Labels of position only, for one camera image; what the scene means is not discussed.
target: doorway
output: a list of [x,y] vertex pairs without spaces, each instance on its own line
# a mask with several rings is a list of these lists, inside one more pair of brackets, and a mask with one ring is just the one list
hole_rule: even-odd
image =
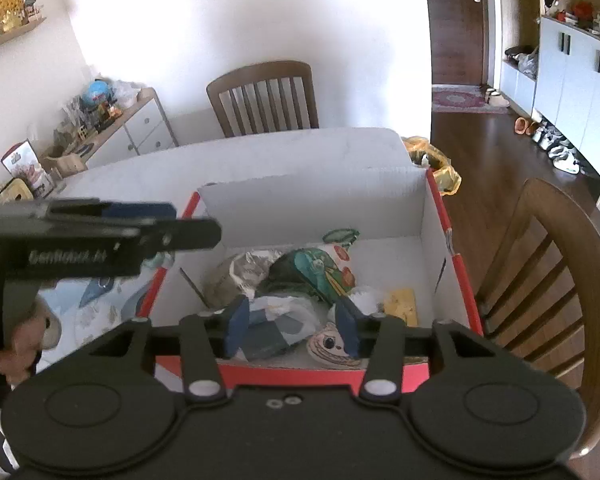
[[485,83],[485,1],[427,1],[433,84]]

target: wall shelf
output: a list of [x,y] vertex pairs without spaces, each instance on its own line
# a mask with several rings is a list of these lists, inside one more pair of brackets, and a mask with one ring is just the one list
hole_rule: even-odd
[[10,30],[6,34],[1,34],[0,35],[0,46],[2,44],[7,43],[8,41],[14,40],[17,37],[22,36],[23,34],[27,34],[28,32],[31,32],[34,28],[41,25],[45,20],[46,20],[46,18],[32,20],[29,23],[27,23],[27,25],[23,25],[14,30]]

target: wooden chair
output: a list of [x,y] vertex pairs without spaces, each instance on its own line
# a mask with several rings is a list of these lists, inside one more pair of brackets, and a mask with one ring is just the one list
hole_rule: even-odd
[[[527,231],[532,218],[536,218],[542,225],[546,237],[508,285],[506,282],[498,284],[514,242],[520,240]],[[558,263],[535,286],[528,286],[526,290],[530,289],[530,292],[518,303],[512,302],[516,306],[509,311],[505,305],[532,271],[538,268],[538,263],[552,242],[560,252]],[[535,312],[532,307],[554,286],[565,270],[571,274],[573,287],[544,312]],[[488,297],[495,296],[497,288],[504,291],[495,301],[488,301]],[[539,346],[533,346],[532,339],[544,332],[547,324],[557,319],[576,296],[580,302],[580,310],[576,311],[574,317],[579,314],[580,319],[568,325],[562,322],[559,326],[563,328],[556,335],[544,342],[540,341]],[[542,358],[555,356],[565,347],[571,346],[565,343],[584,329],[584,350],[565,360],[560,357],[559,364],[551,367],[548,372],[560,378],[584,363],[578,392],[587,410],[587,423],[572,458],[587,454],[600,439],[600,235],[586,213],[551,184],[542,180],[528,180],[475,299],[487,338],[497,339],[502,344],[500,337],[505,332],[517,333],[502,345],[532,364]]]
[[[233,118],[241,135],[304,129],[296,78],[302,78],[308,127],[319,128],[311,67],[300,61],[271,61],[239,68],[219,77],[206,87],[206,94],[209,96],[224,136],[233,137],[236,134],[225,106],[222,104],[221,97],[225,93],[228,94],[228,99],[231,101]],[[288,79],[290,87],[295,124],[293,124],[289,112],[290,106],[284,81],[286,79]],[[272,82],[274,84],[277,82],[277,89],[272,87]],[[267,102],[262,99],[263,90],[267,93]],[[279,107],[282,108],[284,123],[280,121]],[[250,132],[245,128],[247,120]]]

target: rug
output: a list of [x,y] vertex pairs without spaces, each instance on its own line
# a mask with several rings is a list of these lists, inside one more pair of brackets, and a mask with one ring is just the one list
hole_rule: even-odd
[[433,111],[470,114],[507,114],[509,108],[490,106],[478,86],[433,85]]

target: cardboard box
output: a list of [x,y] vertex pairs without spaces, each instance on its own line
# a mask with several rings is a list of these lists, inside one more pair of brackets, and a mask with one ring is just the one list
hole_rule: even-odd
[[[452,249],[448,216],[426,170],[325,170],[209,184],[194,193],[186,215],[216,218],[222,242],[212,251],[178,254],[170,270],[158,272],[141,309],[156,326],[177,324],[204,309],[180,268],[202,290],[209,270],[233,254],[320,244],[333,229],[355,228],[360,238],[349,254],[357,284],[385,292],[411,287],[421,326],[454,319],[481,333],[464,265]],[[158,363],[179,374],[178,358]],[[349,383],[356,389],[363,375],[363,370],[322,368],[303,344],[264,363],[222,363],[221,371],[228,387]],[[403,391],[427,376],[426,364],[407,366]]]

